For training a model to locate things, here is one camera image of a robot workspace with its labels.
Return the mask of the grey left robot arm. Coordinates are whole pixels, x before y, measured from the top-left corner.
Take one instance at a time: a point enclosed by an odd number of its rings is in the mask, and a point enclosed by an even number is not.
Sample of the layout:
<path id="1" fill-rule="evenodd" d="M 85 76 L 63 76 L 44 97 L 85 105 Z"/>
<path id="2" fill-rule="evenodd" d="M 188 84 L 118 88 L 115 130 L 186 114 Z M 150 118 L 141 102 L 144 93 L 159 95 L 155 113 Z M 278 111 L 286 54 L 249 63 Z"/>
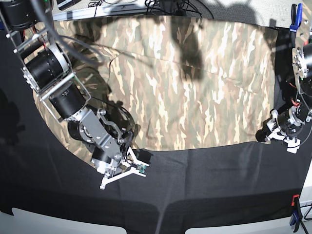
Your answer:
<path id="1" fill-rule="evenodd" d="M 255 135 L 258 142 L 280 141 L 295 154 L 307 140 L 299 135 L 312 123 L 312 40 L 295 44 L 296 33 L 278 28 L 275 79 L 285 104 L 272 109 Z"/>

